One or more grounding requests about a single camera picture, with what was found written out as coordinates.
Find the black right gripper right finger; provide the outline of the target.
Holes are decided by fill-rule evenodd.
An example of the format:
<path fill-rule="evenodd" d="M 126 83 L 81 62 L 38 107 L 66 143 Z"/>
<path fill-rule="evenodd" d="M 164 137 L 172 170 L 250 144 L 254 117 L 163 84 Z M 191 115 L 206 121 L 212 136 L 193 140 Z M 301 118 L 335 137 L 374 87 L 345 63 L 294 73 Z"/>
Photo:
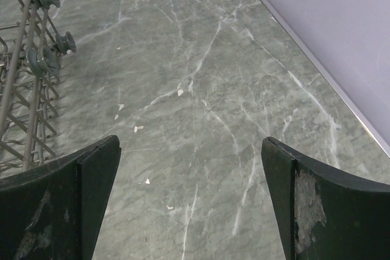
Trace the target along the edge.
<path fill-rule="evenodd" d="M 286 259 L 389 259 L 389 185 L 270 136 L 261 159 Z"/>

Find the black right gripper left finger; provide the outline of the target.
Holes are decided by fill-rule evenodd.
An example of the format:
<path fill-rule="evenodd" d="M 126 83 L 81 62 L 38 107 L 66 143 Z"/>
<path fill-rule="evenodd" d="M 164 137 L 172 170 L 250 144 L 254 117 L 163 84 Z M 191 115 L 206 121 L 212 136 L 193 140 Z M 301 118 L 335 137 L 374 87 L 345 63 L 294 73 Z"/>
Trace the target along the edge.
<path fill-rule="evenodd" d="M 1 179 L 1 259 L 91 259 L 120 158 L 110 135 Z"/>

